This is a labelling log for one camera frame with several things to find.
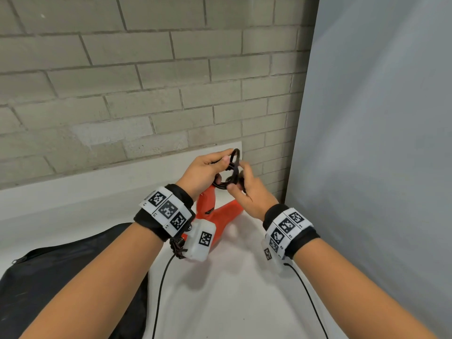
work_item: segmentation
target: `orange plastic tool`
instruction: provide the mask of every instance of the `orange plastic tool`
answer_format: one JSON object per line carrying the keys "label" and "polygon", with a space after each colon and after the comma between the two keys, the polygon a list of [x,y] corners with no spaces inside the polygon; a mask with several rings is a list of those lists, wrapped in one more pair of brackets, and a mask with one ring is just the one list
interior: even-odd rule
{"label": "orange plastic tool", "polygon": [[[215,200],[215,187],[211,185],[206,191],[199,195],[198,202],[196,203],[196,218],[213,222],[217,227],[215,235],[213,236],[212,247],[221,238],[227,224],[243,212],[243,207],[239,205],[236,200],[217,209],[215,209]],[[187,236],[183,234],[182,238],[186,240]]]}

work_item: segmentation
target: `black loop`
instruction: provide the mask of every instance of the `black loop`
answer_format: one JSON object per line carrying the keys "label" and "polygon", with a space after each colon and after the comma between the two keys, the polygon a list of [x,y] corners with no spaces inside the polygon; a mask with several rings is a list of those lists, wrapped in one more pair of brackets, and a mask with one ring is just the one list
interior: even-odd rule
{"label": "black loop", "polygon": [[234,151],[230,155],[229,166],[226,168],[226,171],[232,170],[232,176],[229,176],[226,179],[226,182],[216,183],[215,180],[219,176],[219,174],[217,174],[215,176],[215,180],[213,181],[212,185],[215,186],[215,188],[226,190],[228,184],[231,184],[231,183],[237,184],[237,182],[239,182],[239,165],[240,165],[240,150],[234,149]]}

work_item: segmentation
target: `finger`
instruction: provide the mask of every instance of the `finger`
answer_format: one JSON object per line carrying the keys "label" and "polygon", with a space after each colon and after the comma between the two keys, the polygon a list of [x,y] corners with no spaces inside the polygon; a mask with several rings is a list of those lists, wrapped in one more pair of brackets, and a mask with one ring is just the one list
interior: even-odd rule
{"label": "finger", "polygon": [[225,171],[226,168],[229,166],[229,156],[224,156],[219,162],[216,162],[215,164],[211,165],[213,168],[213,171],[216,174],[219,174],[222,171]]}
{"label": "finger", "polygon": [[240,166],[243,168],[243,177],[245,177],[245,181],[252,180],[254,178],[254,175],[251,165],[248,162],[244,162],[243,160],[241,160]]}
{"label": "finger", "polygon": [[227,149],[221,152],[209,153],[204,156],[201,156],[202,160],[206,164],[210,164],[212,162],[216,162],[223,158],[224,156],[230,156],[234,149]]}
{"label": "finger", "polygon": [[237,200],[237,202],[243,208],[245,208],[251,202],[251,199],[244,193],[242,193],[241,190],[233,183],[228,184],[227,191],[232,195],[232,197],[234,197],[234,199]]}

